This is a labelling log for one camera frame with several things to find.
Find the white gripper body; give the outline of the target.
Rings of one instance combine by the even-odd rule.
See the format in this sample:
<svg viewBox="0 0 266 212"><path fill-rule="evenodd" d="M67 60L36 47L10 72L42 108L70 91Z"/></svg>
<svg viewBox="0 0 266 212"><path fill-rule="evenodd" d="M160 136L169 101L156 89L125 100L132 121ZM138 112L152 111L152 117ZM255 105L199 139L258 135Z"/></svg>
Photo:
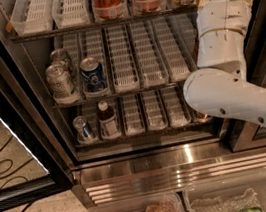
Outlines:
<svg viewBox="0 0 266 212"><path fill-rule="evenodd" d="M250 21L244 0L211 0L197 13L199 36L215 30L245 31Z"/></svg>

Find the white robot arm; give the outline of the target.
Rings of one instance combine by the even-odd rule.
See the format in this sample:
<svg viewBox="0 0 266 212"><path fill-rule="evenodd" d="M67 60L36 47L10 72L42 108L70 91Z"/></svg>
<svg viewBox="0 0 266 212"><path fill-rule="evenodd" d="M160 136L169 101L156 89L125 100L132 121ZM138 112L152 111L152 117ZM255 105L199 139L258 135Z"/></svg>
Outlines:
<svg viewBox="0 0 266 212"><path fill-rule="evenodd" d="M266 127L266 88L246 81L253 0L197 0L198 69L183 86L193 110Z"/></svg>

